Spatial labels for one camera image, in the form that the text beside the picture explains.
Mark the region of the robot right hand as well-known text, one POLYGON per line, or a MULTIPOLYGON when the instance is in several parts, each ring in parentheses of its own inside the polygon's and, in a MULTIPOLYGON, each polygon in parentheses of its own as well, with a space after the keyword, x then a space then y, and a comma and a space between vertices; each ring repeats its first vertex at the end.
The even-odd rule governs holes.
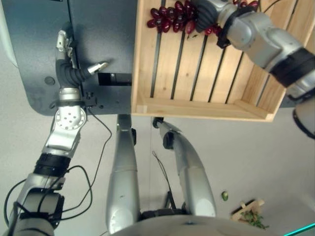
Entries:
POLYGON ((231 0, 192 0, 191 2, 197 11, 195 30, 198 33, 216 24, 223 27, 238 8, 231 0))

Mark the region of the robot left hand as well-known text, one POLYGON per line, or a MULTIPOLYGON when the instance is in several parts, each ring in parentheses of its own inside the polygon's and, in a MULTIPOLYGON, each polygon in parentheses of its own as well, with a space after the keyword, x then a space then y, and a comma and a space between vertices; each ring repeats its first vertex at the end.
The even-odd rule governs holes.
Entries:
POLYGON ((80 101, 80 86, 82 83, 108 66, 108 62, 101 61, 87 68, 75 68, 72 42, 72 36, 66 30, 62 29, 58 32, 55 69, 60 85, 60 101, 80 101))

